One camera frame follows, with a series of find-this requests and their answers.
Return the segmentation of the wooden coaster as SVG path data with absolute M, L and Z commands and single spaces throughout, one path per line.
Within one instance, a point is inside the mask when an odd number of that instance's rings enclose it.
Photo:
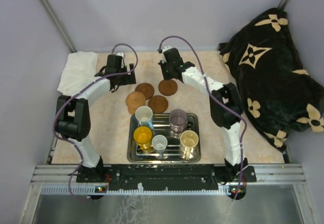
M 154 87 L 150 83 L 140 83 L 136 88 L 136 92 L 140 92 L 145 96 L 145 99 L 148 100 L 154 95 Z
M 168 101 L 165 97 L 156 95 L 149 99 L 148 106 L 155 114 L 164 113 L 168 108 Z
M 159 92 L 165 96 L 174 95 L 178 90 L 178 85 L 174 80 L 162 80 L 158 85 Z

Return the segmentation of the woven coaster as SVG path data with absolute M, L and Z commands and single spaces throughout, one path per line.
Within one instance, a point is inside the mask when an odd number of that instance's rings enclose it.
M 128 107 L 128 113 L 131 115 L 134 115 L 136 110 L 137 110 L 137 108 Z
M 128 108 L 137 109 L 146 104 L 146 98 L 143 93 L 134 91 L 126 97 L 126 105 Z

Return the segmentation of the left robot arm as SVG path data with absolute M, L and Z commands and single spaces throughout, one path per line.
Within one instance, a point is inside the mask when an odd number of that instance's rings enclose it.
M 101 182 L 105 178 L 102 157 L 90 139 L 90 107 L 107 92 L 136 83 L 134 64 L 125 64 L 125 54 L 110 54 L 107 63 L 76 96 L 61 95 L 57 99 L 54 132 L 58 139 L 71 143 L 80 155 L 76 171 L 79 182 Z

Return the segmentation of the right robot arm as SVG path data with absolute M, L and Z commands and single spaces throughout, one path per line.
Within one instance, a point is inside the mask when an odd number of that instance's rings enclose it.
M 247 122 L 242 117 L 243 105 L 236 86 L 217 82 L 193 63 L 184 62 L 176 48 L 164 46 L 158 48 L 158 52 L 162 55 L 158 64 L 165 80 L 179 80 L 209 97 L 211 118 L 223 132 L 226 175 L 242 183 L 244 169 L 248 166 L 242 145 Z

